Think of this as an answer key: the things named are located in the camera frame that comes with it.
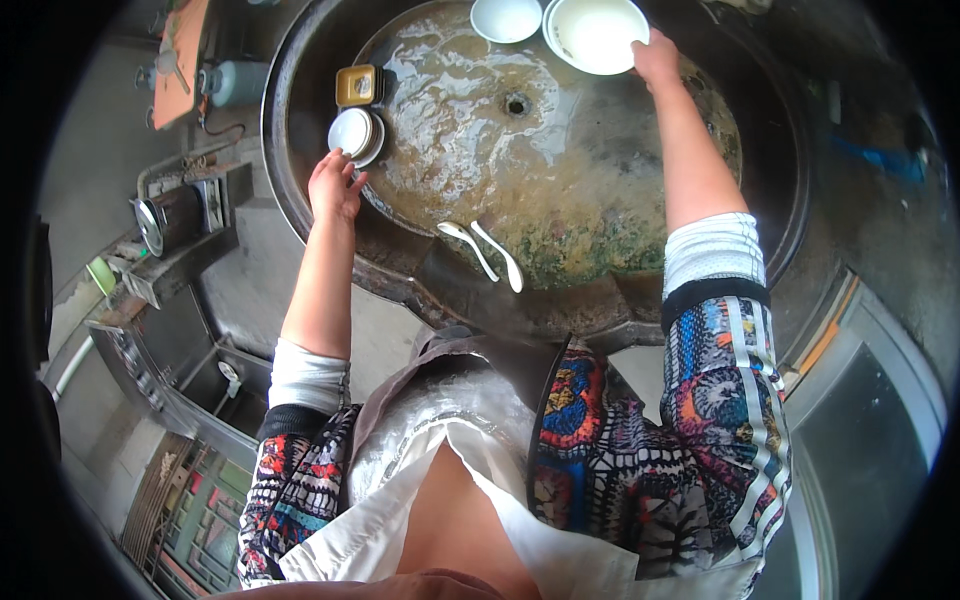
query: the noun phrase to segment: large round sink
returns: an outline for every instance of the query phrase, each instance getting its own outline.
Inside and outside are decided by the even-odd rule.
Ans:
[[[470,28],[469,6],[324,0],[300,13],[274,59],[261,123],[280,208],[305,240],[306,182],[328,150],[336,72],[382,66],[387,95],[371,110],[388,138],[366,169],[358,285],[433,327],[548,341],[574,331],[604,351],[661,342],[662,161],[643,81],[581,73],[540,34],[489,43]],[[693,0],[644,9],[684,54],[684,82],[757,216],[773,285],[807,202],[786,79],[739,21],[718,25]],[[447,220],[484,225],[526,289],[491,282],[468,248],[437,232]]]

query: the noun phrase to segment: forearm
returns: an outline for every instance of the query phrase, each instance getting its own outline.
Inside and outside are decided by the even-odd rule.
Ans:
[[[280,337],[314,354],[349,360],[354,247],[352,220],[318,219]]]
[[[667,232],[714,215],[748,212],[683,82],[678,78],[655,88],[654,102],[663,148]]]

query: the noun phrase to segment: hand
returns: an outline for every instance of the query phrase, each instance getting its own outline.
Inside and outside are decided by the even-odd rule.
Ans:
[[[315,223],[329,217],[351,222],[356,218],[360,210],[360,190],[367,183],[367,174],[358,175],[351,185],[354,168],[350,155],[345,155],[341,148],[335,148],[317,163],[307,184]]]
[[[658,29],[650,29],[650,43],[633,42],[634,69],[650,93],[680,82],[680,53],[673,41]]]

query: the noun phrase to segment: sink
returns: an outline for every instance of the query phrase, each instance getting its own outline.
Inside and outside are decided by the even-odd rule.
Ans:
[[[311,3],[281,43],[261,135],[277,202],[301,240],[306,182],[328,151],[338,69],[383,66],[388,127],[356,221],[354,282],[430,326],[515,338],[567,331],[614,352],[662,342],[662,162],[652,99],[632,75],[576,71],[540,34],[490,44],[466,2]],[[792,81],[740,15],[644,3],[684,54],[684,82],[759,222],[773,285],[803,235],[806,141]],[[529,285],[494,284],[435,225],[477,219]],[[499,255],[488,252],[494,268]]]

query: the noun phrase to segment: dirty water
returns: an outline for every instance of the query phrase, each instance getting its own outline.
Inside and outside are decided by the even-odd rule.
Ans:
[[[487,42],[470,27],[469,8],[417,7],[359,55],[388,76],[387,97],[372,107],[388,139],[366,169],[368,200],[421,232],[479,220],[534,289],[661,269],[660,134],[644,82],[577,71],[539,33]],[[739,134],[726,103],[689,60],[682,73],[739,180]],[[465,244],[441,239],[480,271]],[[479,243],[505,275],[499,253]]]

